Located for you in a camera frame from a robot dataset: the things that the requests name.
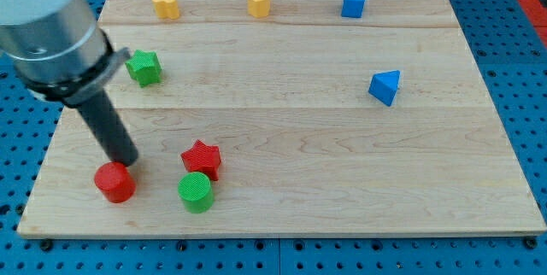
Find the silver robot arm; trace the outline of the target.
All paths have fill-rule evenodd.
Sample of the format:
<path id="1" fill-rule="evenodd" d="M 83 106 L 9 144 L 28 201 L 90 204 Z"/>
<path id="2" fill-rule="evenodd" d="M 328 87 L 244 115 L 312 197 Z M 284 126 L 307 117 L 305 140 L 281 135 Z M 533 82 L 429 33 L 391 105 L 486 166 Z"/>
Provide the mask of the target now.
<path id="1" fill-rule="evenodd" d="M 113 48 L 86 0 L 1 0 L 1 50 L 39 98 L 78 110 L 110 160 L 138 159 L 104 89 L 130 53 Z"/>

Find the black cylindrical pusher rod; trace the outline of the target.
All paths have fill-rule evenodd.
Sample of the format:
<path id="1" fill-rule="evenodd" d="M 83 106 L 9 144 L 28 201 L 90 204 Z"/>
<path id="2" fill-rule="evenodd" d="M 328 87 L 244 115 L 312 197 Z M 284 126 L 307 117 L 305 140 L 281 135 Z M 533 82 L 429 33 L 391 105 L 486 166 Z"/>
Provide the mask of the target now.
<path id="1" fill-rule="evenodd" d="M 138 149 L 104 90 L 76 109 L 111 161 L 129 167 L 138 159 Z"/>

